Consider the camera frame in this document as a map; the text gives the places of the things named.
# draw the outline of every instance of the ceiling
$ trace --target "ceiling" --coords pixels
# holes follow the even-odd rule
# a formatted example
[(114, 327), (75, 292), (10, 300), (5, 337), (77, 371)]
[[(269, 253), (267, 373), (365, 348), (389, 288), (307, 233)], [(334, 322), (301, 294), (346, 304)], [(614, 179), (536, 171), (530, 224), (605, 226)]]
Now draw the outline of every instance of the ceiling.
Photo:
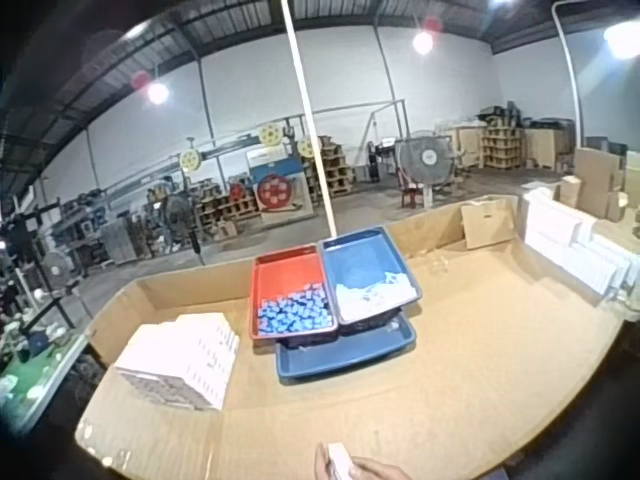
[[(289, 0), (296, 29), (415, 27), (437, 16), (444, 32), (499, 53), (555, 35), (549, 0)], [(561, 7), (567, 32), (640, 13), (636, 0)], [(123, 32), (149, 20), (134, 39)], [(210, 53), (284, 32), (279, 0), (63, 0), (12, 63), (0, 95), (0, 200), (24, 192), (76, 135), (129, 95), (141, 70), (159, 75)]]

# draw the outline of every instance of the concrete floor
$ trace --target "concrete floor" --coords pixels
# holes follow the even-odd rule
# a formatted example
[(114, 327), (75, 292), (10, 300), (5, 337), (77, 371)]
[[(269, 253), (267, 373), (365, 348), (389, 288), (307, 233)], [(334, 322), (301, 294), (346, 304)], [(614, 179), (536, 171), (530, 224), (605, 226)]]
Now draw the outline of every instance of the concrete floor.
[[(558, 175), (546, 170), (474, 170), (470, 177), (464, 180), (456, 195), (436, 194), (434, 202), (435, 206), (441, 206), (481, 195), (518, 195), (525, 191), (522, 188), (523, 184), (535, 180), (551, 182), (557, 178)], [(420, 213), (420, 207), (400, 208), (400, 192), (395, 181), (395, 178), (388, 177), (380, 184), (362, 184), (357, 193), (334, 199), (332, 205), (338, 232), (347, 233)], [(243, 232), (238, 238), (224, 243), (204, 245), (202, 257), (206, 264), (211, 265), (327, 238), (329, 228), (324, 209), (318, 208), (316, 211), (319, 212), (318, 215), (311, 219), (267, 230), (260, 228), (259, 219), (245, 222), (245, 225), (239, 226)], [(111, 267), (103, 272), (92, 273), (81, 284), (80, 294), (89, 310), (95, 314), (118, 290), (136, 278), (198, 265), (195, 254), (191, 250), (184, 250), (120, 267)], [(66, 298), (63, 305), (77, 326), (88, 325), (90, 319), (77, 299)], [(49, 315), (52, 318), (47, 320), (53, 321), (57, 313), (52, 312)]]

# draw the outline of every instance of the cardboard table surface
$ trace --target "cardboard table surface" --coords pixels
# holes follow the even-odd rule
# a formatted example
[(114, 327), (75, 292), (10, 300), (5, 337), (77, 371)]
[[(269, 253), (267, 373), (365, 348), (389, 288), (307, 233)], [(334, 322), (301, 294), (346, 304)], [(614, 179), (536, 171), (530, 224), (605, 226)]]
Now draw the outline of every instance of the cardboard table surface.
[(111, 368), (77, 442), (134, 479), (311, 479), (318, 442), (342, 442), (352, 455), (399, 465), (415, 480), (493, 468), (566, 408), (621, 321), (518, 240), (475, 251), (463, 243), (430, 253), (403, 247), (414, 250), (408, 264), (424, 292), (408, 310), (418, 334), (412, 351), (282, 386), (273, 356), (252, 349), (246, 298), (149, 308), (148, 322), (225, 313), (241, 344), (223, 411), (151, 404)]

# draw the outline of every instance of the red reel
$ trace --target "red reel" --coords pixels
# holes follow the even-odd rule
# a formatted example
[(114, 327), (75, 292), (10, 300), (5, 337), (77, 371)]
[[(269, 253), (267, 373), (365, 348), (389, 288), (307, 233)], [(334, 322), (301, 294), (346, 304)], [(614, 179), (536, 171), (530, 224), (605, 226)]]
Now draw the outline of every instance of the red reel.
[(291, 183), (282, 175), (272, 173), (258, 184), (258, 199), (268, 209), (286, 207), (292, 195)]
[(237, 202), (238, 200), (242, 200), (246, 195), (246, 191), (244, 189), (244, 185), (241, 183), (232, 183), (229, 186), (229, 197), (231, 201)]

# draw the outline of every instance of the white pole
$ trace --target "white pole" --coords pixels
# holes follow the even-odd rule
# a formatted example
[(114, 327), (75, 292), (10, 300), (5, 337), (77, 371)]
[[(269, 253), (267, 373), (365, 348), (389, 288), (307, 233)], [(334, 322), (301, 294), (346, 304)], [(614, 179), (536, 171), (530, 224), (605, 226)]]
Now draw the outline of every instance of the white pole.
[(318, 170), (318, 180), (320, 181), (320, 191), (322, 192), (322, 201), (327, 212), (327, 223), (329, 223), (329, 232), (331, 237), (337, 235), (336, 222), (333, 217), (333, 208), (331, 207), (331, 198), (329, 197), (329, 187), (327, 187), (327, 178), (324, 174), (324, 166), (322, 165), (322, 156), (320, 155), (320, 145), (318, 145), (318, 133), (316, 132), (316, 124), (313, 121), (313, 113), (311, 111), (311, 101), (309, 100), (309, 92), (307, 92), (307, 84), (304, 81), (304, 72), (302, 71), (302, 62), (300, 61), (300, 52), (298, 51), (298, 42), (296, 33), (293, 29), (293, 20), (291, 20), (291, 11), (289, 10), (288, 0), (281, 0), (282, 13), (284, 14), (284, 23), (287, 27), (287, 37), (289, 37), (289, 46), (291, 47), (291, 55), (293, 56), (293, 67), (298, 77), (298, 87), (300, 88), (300, 96), (302, 97), (302, 109), (305, 117), (307, 117), (307, 126), (309, 127), (309, 136), (311, 137), (311, 147), (313, 149), (313, 159)]
[(569, 79), (571, 80), (571, 92), (573, 94), (573, 109), (575, 110), (576, 115), (576, 147), (582, 147), (582, 114), (580, 113), (580, 96), (578, 94), (578, 82), (576, 82), (576, 73), (573, 69), (573, 61), (571, 60), (571, 54), (569, 53), (569, 46), (567, 45), (567, 39), (564, 36), (564, 31), (562, 30), (562, 25), (560, 24), (560, 19), (558, 18), (558, 14), (556, 13), (556, 8), (560, 5), (567, 5), (569, 3), (583, 3), (587, 0), (562, 0), (560, 2), (556, 2), (551, 7), (551, 15), (553, 16), (553, 21), (556, 24), (556, 29), (558, 30), (558, 36), (560, 37), (560, 43), (562, 43), (562, 49), (564, 50), (564, 56), (567, 60), (567, 68), (569, 69)]

